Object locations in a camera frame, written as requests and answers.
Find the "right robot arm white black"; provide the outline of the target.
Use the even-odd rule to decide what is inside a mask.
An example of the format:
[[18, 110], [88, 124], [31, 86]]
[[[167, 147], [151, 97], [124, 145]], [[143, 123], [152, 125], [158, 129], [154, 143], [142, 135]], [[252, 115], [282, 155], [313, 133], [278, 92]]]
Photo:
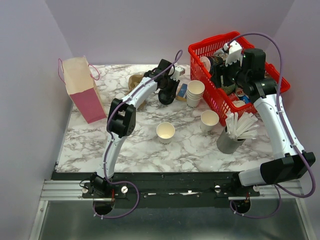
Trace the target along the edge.
[[266, 54], [258, 48], [236, 51], [219, 49], [213, 54], [211, 80], [217, 88], [223, 84], [241, 87], [264, 122], [274, 160], [260, 167], [241, 171], [230, 183], [230, 191], [241, 196], [253, 185], [274, 185], [301, 178], [315, 163], [313, 152], [306, 152], [294, 134], [277, 95], [277, 83], [266, 77]]

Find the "white paper cup stack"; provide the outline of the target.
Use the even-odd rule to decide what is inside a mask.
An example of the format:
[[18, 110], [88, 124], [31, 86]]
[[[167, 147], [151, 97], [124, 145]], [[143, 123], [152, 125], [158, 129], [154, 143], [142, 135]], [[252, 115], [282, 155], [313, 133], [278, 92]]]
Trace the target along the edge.
[[202, 99], [205, 85], [199, 80], [191, 80], [187, 84], [186, 103], [189, 108], [196, 108]]

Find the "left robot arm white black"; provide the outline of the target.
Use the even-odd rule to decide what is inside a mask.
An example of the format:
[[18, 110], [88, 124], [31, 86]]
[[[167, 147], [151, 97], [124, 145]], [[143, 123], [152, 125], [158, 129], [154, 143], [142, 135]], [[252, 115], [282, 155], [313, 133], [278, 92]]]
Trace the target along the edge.
[[106, 130], [107, 145], [104, 150], [102, 167], [90, 176], [93, 191], [101, 198], [111, 192], [110, 179], [124, 141], [136, 126], [136, 113], [140, 105], [154, 92], [163, 105], [170, 105], [176, 98], [179, 80], [172, 78], [175, 64], [162, 59], [158, 66], [144, 73], [140, 83], [124, 98], [113, 99], [109, 109]]

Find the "black coffee cup lid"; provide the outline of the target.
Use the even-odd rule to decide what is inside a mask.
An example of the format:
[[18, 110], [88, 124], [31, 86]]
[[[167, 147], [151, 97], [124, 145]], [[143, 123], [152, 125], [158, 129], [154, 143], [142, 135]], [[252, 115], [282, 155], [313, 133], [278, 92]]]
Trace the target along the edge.
[[167, 95], [166, 92], [160, 90], [158, 93], [158, 100], [163, 105], [170, 105], [173, 101], [167, 101]]

